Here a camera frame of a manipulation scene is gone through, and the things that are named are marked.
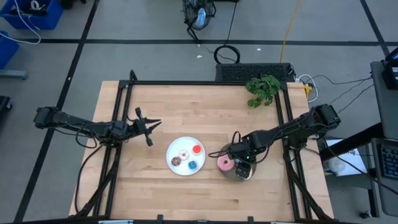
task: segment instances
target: pink donut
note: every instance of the pink donut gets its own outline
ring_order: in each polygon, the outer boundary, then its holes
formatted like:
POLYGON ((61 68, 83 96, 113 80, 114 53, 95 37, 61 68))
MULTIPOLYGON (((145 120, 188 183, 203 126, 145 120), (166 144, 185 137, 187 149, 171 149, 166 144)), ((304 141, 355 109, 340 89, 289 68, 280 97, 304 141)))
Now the pink donut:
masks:
POLYGON ((234 167, 235 161, 229 159, 228 155, 226 154, 217 159, 217 165, 222 171, 229 171, 234 167))

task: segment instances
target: wooden tabletop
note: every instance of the wooden tabletop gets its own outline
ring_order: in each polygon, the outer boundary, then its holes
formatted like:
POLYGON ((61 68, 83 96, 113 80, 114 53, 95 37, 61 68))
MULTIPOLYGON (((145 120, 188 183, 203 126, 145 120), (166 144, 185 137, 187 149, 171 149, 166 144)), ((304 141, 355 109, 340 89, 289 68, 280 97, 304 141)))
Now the wooden tabletop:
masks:
MULTIPOLYGON (((103 82, 93 121, 111 120, 117 86, 118 82, 103 82)), ((307 99, 301 83, 288 83, 288 87, 296 118, 308 111, 307 99)), ((280 94, 285 113, 283 94, 280 94)), ((163 214, 166 220, 245 221, 253 216, 255 221, 293 221, 281 141, 272 145, 266 160, 257 165, 256 173, 245 182, 226 180, 218 170, 216 159, 210 157, 206 157, 201 170, 191 176, 177 175, 167 166, 166 150, 179 137, 198 139, 209 153, 231 142, 235 131, 245 135, 278 126, 275 103, 251 109, 246 104, 251 97, 244 86, 134 86, 129 117, 134 119, 134 108, 141 107, 144 116, 161 119, 163 123, 151 136, 152 147, 146 145, 144 136, 123 144, 111 218, 153 220, 163 214)), ((315 141, 309 141, 308 148, 318 150, 315 141)), ((86 149, 85 158, 93 150, 86 149)), ((301 155, 308 191, 332 217, 321 160, 307 150, 302 150, 301 155)), ((97 188, 103 156, 104 149, 95 154, 83 170, 80 208, 97 188)), ((297 195, 300 214, 304 217, 298 189, 297 195)), ((106 197, 104 193, 102 212, 106 197)), ((70 213, 75 213, 73 206, 70 213)))

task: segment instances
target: concrete floor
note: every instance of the concrete floor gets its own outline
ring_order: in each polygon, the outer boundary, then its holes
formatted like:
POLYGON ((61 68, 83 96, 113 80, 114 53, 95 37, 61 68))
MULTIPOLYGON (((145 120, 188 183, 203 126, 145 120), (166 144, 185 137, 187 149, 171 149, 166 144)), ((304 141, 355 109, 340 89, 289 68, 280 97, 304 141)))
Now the concrete floor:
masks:
MULTIPOLYGON (((140 80, 214 80, 213 55, 195 44, 166 44, 163 40, 189 40, 183 24, 181 0, 99 0, 87 39, 136 40, 124 44, 85 44, 63 106, 67 113, 91 119, 103 80, 127 79, 133 69, 140 80), (154 40, 153 44, 139 44, 154 40)), ((42 146, 45 131, 32 120, 39 106, 55 106, 82 37, 94 0, 79 1, 65 11, 55 30, 40 31, 56 43, 21 45, 7 69, 26 70, 28 80, 0 79, 0 95, 10 96, 13 110, 0 129, 0 223, 12 222, 42 146)), ((393 50, 398 45, 395 0, 366 0, 381 32, 393 50)), ((200 39, 223 40, 228 35, 233 3, 217 2, 217 15, 198 32, 200 39)), ((242 0, 237 8, 231 40, 283 40, 295 7, 293 0, 242 0)), ((15 30, 0 19, 0 30, 15 38, 34 38, 26 30, 15 30)), ((303 0, 288 40, 303 41, 286 46, 285 62, 297 74, 326 75, 335 82, 370 76, 370 62, 384 58, 382 48, 360 0, 303 0)), ((207 44, 214 50, 219 44, 207 44)), ((234 45, 242 63, 275 63, 281 45, 234 45)), ((220 52, 231 56, 230 52, 220 52)), ((336 110, 348 104, 368 80, 345 98, 333 103, 336 110)), ((320 96, 311 105, 330 103, 355 84, 331 85, 316 79, 320 96)), ((364 92, 340 114, 342 124, 329 133, 345 138, 379 122, 374 89, 364 92)), ((63 218, 68 215, 83 148, 73 137, 54 134, 24 221, 63 218)), ((394 217, 361 220, 358 212, 369 209, 367 193, 328 179, 335 217, 346 222, 398 223, 394 217)))

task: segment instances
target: small toy donut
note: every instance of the small toy donut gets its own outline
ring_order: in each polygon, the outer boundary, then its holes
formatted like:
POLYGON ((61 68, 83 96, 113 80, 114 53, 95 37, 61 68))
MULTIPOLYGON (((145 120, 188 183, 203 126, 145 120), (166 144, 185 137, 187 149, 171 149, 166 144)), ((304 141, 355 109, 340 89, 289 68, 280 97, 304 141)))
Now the small toy donut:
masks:
POLYGON ((217 159, 217 165, 220 170, 229 171, 235 166, 235 161, 229 159, 228 155, 225 154, 217 159))
POLYGON ((174 157, 173 159, 172 159, 172 165, 173 166, 178 166, 178 165, 180 165, 181 164, 181 158, 179 158, 179 157, 174 157))
POLYGON ((195 161, 190 161, 188 163, 188 167, 189 167, 189 169, 194 170, 198 167, 198 164, 195 161))
POLYGON ((196 145, 192 148, 192 152, 194 155, 200 155, 201 154, 201 147, 200 145, 196 145))
POLYGON ((186 150, 180 151, 180 158, 181 160, 187 160, 189 158, 189 153, 186 150))

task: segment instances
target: green plant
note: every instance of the green plant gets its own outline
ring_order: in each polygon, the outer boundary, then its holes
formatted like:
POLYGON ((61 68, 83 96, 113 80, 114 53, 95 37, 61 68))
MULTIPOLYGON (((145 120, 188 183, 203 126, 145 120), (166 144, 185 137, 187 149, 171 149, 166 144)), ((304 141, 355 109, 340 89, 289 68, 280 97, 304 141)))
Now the green plant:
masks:
POLYGON ((279 87, 280 83, 278 79, 272 75, 263 75, 261 78, 252 78, 251 81, 246 83, 246 89, 250 93, 257 95, 257 98, 249 100, 248 106, 257 108, 264 100, 264 105, 270 105, 274 96, 277 94, 279 87))

